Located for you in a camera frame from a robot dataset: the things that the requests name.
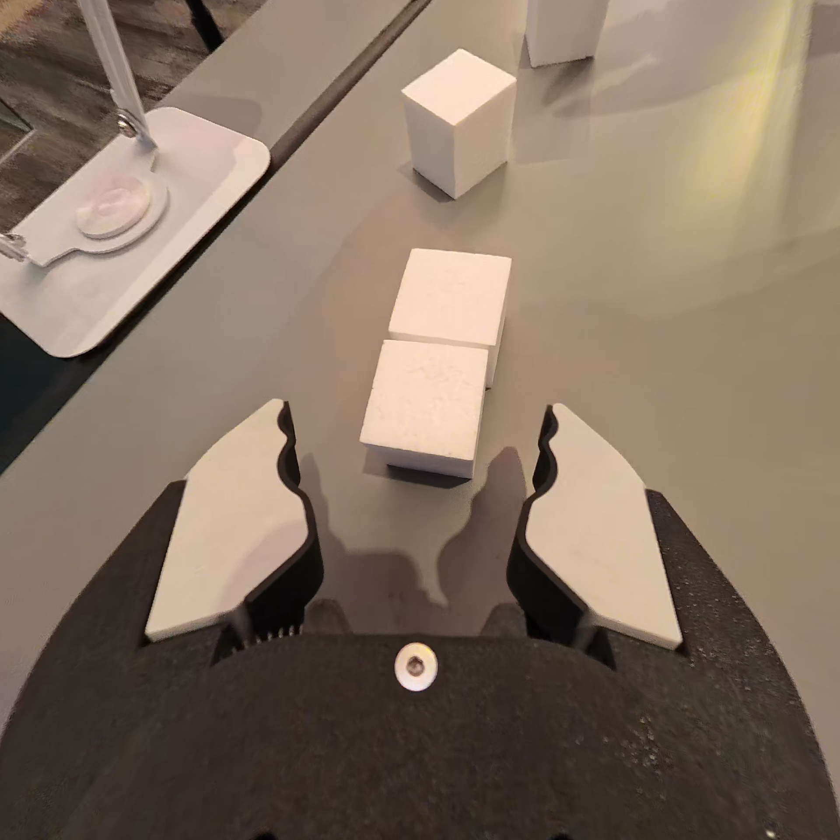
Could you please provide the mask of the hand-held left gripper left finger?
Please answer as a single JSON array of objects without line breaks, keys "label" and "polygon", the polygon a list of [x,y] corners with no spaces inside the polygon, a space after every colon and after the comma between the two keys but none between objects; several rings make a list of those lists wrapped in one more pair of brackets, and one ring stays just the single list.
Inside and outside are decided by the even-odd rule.
[{"label": "hand-held left gripper left finger", "polygon": [[145,625],[153,642],[217,624],[243,645],[303,625],[323,580],[288,402],[273,398],[185,476]]}]

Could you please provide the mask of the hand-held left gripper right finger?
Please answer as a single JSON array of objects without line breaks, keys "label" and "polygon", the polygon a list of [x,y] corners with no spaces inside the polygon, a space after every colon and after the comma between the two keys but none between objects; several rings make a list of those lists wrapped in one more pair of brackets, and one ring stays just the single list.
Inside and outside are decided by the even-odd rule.
[{"label": "hand-held left gripper right finger", "polygon": [[645,483],[604,437],[547,405],[507,585],[537,638],[586,649],[599,631],[683,644]]}]

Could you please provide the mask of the white foam cube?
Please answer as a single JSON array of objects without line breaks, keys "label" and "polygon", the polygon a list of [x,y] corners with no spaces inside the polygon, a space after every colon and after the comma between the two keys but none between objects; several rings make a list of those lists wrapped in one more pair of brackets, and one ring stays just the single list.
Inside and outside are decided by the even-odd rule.
[{"label": "white foam cube", "polygon": [[360,442],[388,466],[472,479],[488,360],[483,348],[385,340]]},{"label": "white foam cube", "polygon": [[412,166],[458,199],[508,161],[516,78],[457,49],[402,89]]},{"label": "white foam cube", "polygon": [[490,388],[505,326],[511,265],[506,256],[413,248],[388,337],[486,350]]},{"label": "white foam cube", "polygon": [[595,55],[608,1],[528,1],[526,42],[532,68]]}]

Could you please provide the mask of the white document stand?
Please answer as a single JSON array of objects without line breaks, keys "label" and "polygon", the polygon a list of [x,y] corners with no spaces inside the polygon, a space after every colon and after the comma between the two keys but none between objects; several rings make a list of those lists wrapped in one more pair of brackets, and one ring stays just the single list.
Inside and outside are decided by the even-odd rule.
[{"label": "white document stand", "polygon": [[178,108],[145,112],[108,2],[79,6],[119,135],[2,232],[2,315],[61,359],[99,346],[270,163],[247,135]]}]

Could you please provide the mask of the black floor stand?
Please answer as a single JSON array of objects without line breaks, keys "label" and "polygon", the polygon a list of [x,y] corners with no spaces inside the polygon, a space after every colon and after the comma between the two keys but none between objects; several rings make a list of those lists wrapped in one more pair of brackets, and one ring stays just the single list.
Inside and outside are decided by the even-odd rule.
[{"label": "black floor stand", "polygon": [[186,0],[192,24],[208,53],[212,54],[224,43],[224,36],[204,1]]}]

